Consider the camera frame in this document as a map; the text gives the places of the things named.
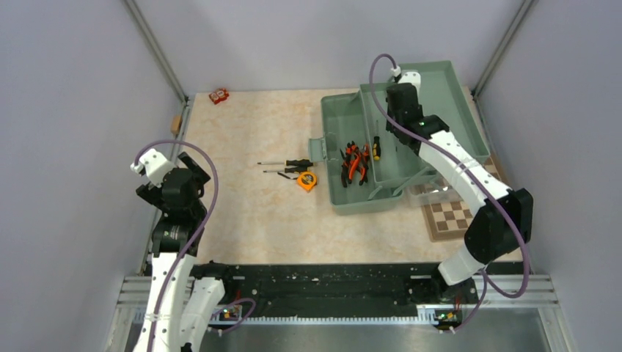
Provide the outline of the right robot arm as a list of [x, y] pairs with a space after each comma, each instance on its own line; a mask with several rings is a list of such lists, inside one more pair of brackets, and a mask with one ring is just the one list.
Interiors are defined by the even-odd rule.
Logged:
[[526, 245], [530, 241], [533, 196], [496, 179], [457, 140], [449, 125], [435, 114], [425, 115], [418, 91], [411, 83], [386, 90], [387, 130], [415, 155], [430, 164], [468, 205], [474, 216], [459, 250], [442, 261], [432, 274], [431, 295], [449, 302], [460, 285], [504, 254], [520, 250], [523, 282], [515, 297], [527, 288], [530, 264]]

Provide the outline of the black yellow screwdriver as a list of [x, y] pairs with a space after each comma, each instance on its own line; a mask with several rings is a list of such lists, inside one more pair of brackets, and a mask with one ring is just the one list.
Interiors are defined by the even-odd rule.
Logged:
[[379, 161], [381, 158], [381, 146], [380, 146], [380, 134], [379, 134], [379, 121], [375, 121], [373, 146], [372, 146], [373, 160]]
[[307, 172], [308, 168], [304, 167], [304, 166], [293, 166], [293, 167], [286, 167], [283, 169], [272, 169], [272, 170], [264, 170], [264, 173], [271, 173], [271, 172], [281, 172], [281, 173], [293, 173], [293, 174], [300, 174], [302, 172]]
[[284, 166], [294, 166], [294, 167], [312, 167], [314, 163], [309, 159], [294, 159], [294, 160], [285, 160], [285, 161], [260, 161], [257, 162], [259, 165], [284, 165]]

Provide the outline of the orange black cutting pliers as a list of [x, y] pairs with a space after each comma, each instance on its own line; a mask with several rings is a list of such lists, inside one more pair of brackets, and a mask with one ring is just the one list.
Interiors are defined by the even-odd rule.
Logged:
[[359, 185], [363, 186], [368, 182], [367, 171], [369, 170], [368, 161], [370, 159], [369, 144], [365, 144], [362, 148], [354, 145], [353, 158], [349, 175], [350, 180], [353, 180], [354, 174], [358, 172], [360, 173]]

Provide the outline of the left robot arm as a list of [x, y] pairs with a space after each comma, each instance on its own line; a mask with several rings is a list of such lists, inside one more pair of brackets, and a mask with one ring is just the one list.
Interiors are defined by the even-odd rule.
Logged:
[[151, 285], [135, 351], [199, 351], [216, 305], [235, 294], [233, 280], [218, 275], [196, 279], [185, 297], [208, 214], [201, 198], [209, 180], [200, 167], [174, 167], [160, 186], [136, 190], [162, 214], [152, 232]]

